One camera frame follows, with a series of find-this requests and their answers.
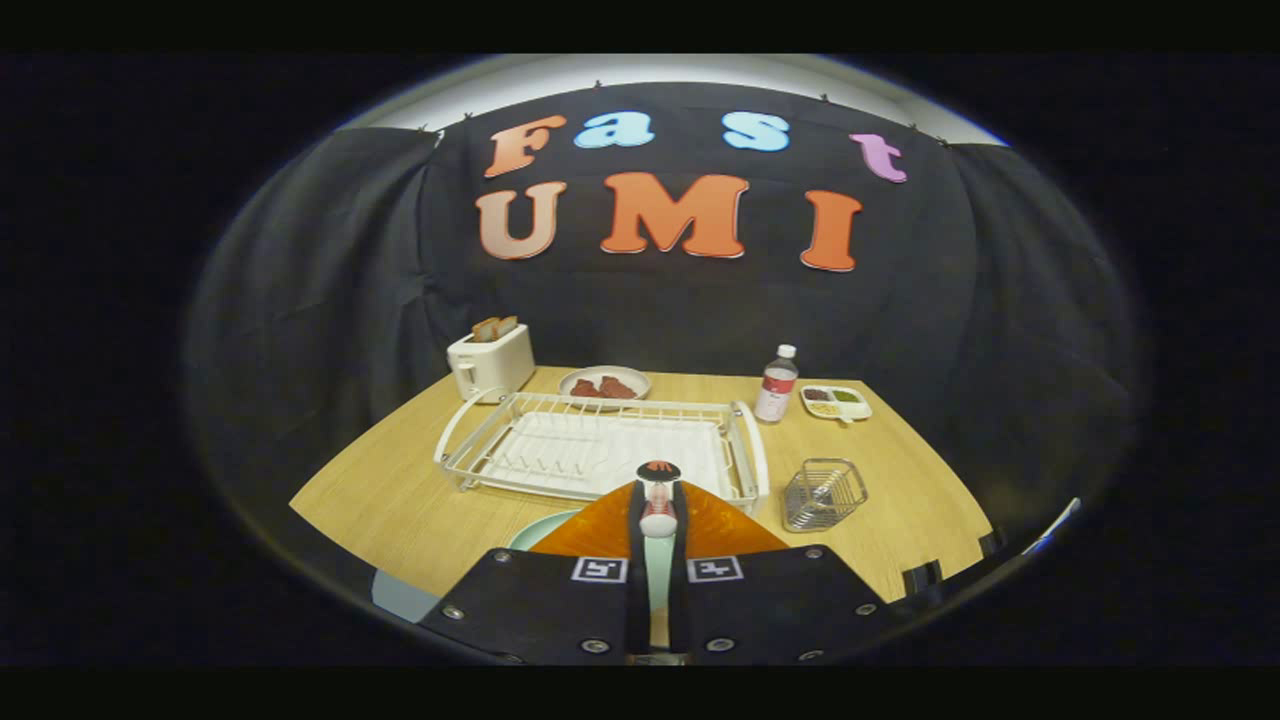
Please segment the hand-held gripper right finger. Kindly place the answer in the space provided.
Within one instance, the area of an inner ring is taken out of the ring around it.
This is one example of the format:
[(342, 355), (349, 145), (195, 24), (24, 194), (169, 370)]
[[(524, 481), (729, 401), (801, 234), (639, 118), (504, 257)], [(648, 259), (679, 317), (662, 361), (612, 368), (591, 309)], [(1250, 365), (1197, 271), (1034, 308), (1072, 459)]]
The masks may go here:
[(906, 612), (827, 544), (791, 546), (689, 482), (668, 585), (669, 648), (695, 665), (842, 664), (879, 653)]

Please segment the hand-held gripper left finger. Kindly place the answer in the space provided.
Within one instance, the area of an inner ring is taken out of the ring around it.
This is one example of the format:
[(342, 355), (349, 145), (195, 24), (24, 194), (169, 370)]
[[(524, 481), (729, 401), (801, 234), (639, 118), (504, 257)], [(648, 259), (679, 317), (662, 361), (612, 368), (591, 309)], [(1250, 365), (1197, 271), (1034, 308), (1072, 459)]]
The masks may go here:
[(492, 548), (419, 620), (476, 656), (531, 665), (622, 665), (652, 648), (646, 488), (635, 480), (573, 515), (621, 546), (594, 555)]

